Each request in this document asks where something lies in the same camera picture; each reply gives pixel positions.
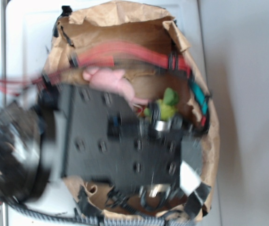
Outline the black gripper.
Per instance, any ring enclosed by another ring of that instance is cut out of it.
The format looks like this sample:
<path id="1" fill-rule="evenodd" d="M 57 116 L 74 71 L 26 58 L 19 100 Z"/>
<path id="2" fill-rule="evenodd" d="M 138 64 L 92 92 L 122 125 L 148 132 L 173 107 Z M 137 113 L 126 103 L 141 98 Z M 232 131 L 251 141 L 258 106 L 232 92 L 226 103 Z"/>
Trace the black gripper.
<path id="1" fill-rule="evenodd" d="M 180 188 L 180 165 L 200 176 L 199 138 L 179 114 L 168 121 L 138 117 L 119 95 L 87 85 L 44 89 L 39 103 L 50 109 L 55 172 L 104 183 L 124 195 L 171 194 Z"/>

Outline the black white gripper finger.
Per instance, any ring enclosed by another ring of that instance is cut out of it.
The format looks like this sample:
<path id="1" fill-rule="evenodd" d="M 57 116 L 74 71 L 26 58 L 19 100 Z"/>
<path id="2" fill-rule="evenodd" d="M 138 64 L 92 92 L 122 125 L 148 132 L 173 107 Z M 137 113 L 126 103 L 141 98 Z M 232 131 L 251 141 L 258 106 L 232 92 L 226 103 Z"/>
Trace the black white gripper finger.
<path id="1" fill-rule="evenodd" d="M 180 165 L 180 188 L 185 194 L 192 194 L 201 184 L 197 172 L 185 161 Z"/>

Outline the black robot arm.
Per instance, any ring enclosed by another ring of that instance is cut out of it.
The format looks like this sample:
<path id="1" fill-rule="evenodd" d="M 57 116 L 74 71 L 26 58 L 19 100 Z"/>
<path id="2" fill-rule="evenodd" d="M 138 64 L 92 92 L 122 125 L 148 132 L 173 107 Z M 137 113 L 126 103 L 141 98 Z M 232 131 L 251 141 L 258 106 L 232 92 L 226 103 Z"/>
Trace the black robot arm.
<path id="1" fill-rule="evenodd" d="M 0 111 L 0 200 L 41 196 L 50 177 L 78 176 L 123 198 L 190 195 L 200 184 L 200 138 L 177 114 L 138 117 L 117 94 L 87 85 L 41 91 L 36 104 Z"/>

